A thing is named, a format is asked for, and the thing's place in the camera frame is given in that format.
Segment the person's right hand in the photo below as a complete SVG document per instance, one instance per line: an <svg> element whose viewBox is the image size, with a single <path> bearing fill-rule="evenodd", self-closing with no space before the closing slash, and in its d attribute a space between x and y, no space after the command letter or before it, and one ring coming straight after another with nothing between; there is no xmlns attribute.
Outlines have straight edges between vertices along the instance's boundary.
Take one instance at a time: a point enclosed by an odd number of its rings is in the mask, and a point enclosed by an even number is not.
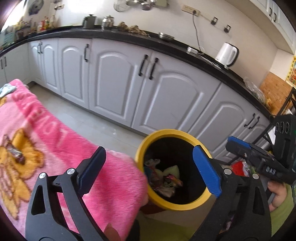
<svg viewBox="0 0 296 241"><path fill-rule="evenodd" d="M269 181L267 184L269 191L275 194L273 201L269 204L269 211L273 212L285 201L287 197L287 188L284 183Z"/></svg>

